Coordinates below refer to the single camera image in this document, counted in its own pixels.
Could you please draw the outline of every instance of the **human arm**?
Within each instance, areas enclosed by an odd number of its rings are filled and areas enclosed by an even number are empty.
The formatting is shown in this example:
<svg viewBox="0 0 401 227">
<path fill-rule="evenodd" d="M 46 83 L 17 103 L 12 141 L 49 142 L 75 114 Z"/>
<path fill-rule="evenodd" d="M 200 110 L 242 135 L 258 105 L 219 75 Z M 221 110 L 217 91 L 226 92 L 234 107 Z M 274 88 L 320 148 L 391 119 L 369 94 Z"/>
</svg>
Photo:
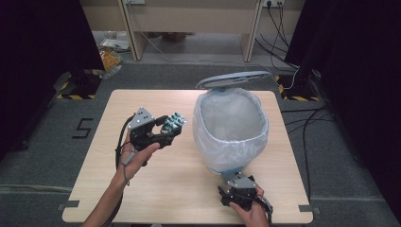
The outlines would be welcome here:
<svg viewBox="0 0 401 227">
<path fill-rule="evenodd" d="M 262 200 L 264 194 L 265 191 L 256 185 L 257 197 Z M 265 209 L 259 203 L 253 201 L 249 211 L 245 211 L 234 202 L 230 202 L 230 206 L 238 213 L 247 227 L 270 227 Z"/>
<path fill-rule="evenodd" d="M 155 143 L 142 151 L 136 152 L 132 160 L 125 166 L 122 162 L 130 155 L 133 150 L 133 146 L 130 143 L 130 135 L 127 132 L 127 136 L 124 142 L 124 147 L 122 148 L 122 153 L 120 157 L 120 162 L 118 164 L 117 170 L 110 182 L 110 185 L 103 193 L 99 202 L 97 203 L 95 209 L 85 220 L 82 226 L 101 226 L 103 225 L 109 216 L 112 214 L 114 208 L 118 204 L 118 201 L 123 194 L 124 188 L 127 185 L 126 179 L 124 177 L 124 171 L 127 176 L 127 180 L 133 178 L 133 176 L 141 168 L 142 164 L 149 160 L 152 153 L 156 151 L 160 145 Z"/>
</svg>

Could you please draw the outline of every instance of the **gray carpet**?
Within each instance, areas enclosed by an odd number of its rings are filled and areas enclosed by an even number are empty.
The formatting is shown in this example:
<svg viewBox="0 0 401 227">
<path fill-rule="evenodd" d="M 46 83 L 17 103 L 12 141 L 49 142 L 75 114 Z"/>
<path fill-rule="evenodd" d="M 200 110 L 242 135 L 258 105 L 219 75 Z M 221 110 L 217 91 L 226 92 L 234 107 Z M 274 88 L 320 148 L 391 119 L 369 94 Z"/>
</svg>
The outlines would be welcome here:
<svg viewBox="0 0 401 227">
<path fill-rule="evenodd" d="M 0 226 L 76 226 L 61 219 L 86 151 L 96 131 L 111 92 L 115 89 L 195 89 L 205 78 L 261 67 L 213 65 L 124 64 L 101 82 L 93 100 L 55 99 L 29 139 L 29 149 L 10 152 L 0 163 Z M 61 77 L 56 87 L 65 81 Z M 270 78 L 244 86 L 248 90 L 270 90 L 282 111 L 319 108 L 319 102 L 286 101 Z M 283 113 L 286 123 L 307 119 L 312 112 Z M 309 163 L 311 203 L 317 213 L 307 226 L 399 226 L 382 199 L 369 171 L 354 160 L 349 146 L 330 110 L 318 112 L 307 126 L 305 142 Z M 86 139 L 76 131 L 81 118 L 90 128 Z M 307 175 L 303 149 L 305 122 L 287 125 L 289 139 L 305 190 Z"/>
</svg>

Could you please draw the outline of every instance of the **wall outlet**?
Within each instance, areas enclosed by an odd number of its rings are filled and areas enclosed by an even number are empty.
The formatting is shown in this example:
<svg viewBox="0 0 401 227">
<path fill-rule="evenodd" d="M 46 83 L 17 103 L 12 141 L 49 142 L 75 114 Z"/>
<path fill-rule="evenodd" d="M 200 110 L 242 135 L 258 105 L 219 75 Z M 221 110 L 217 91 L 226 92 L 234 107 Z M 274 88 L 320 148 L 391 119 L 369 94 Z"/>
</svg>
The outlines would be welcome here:
<svg viewBox="0 0 401 227">
<path fill-rule="evenodd" d="M 266 8 L 269 1 L 271 1 L 271 8 L 278 8 L 279 4 L 281 4 L 281 7 L 284 5 L 285 0 L 264 0 L 263 7 Z"/>
<path fill-rule="evenodd" d="M 124 0 L 127 5 L 145 5 L 145 0 Z"/>
</svg>

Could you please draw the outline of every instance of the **white bag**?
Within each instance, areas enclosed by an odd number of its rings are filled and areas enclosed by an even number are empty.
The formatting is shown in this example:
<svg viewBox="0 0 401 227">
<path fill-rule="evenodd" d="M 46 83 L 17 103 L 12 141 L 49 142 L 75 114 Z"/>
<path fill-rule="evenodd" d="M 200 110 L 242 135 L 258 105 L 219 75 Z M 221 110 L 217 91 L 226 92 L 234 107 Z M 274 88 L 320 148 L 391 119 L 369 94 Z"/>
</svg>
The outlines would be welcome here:
<svg viewBox="0 0 401 227">
<path fill-rule="evenodd" d="M 268 143 L 269 121 L 257 96 L 241 88 L 198 97 L 193 136 L 203 161 L 217 174 L 241 171 Z"/>
</svg>

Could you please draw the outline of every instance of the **gray lid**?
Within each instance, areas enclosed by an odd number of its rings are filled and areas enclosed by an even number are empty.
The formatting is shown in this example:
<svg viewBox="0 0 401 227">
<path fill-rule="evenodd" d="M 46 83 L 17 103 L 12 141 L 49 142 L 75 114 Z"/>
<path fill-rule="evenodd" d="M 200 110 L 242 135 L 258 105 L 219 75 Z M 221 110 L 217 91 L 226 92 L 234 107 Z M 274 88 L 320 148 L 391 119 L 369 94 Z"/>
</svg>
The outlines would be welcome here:
<svg viewBox="0 0 401 227">
<path fill-rule="evenodd" d="M 257 79 L 262 79 L 267 75 L 271 75 L 268 71 L 252 71 L 233 74 L 225 74 L 201 80 L 196 88 L 226 88 L 236 84 L 248 83 Z"/>
</svg>

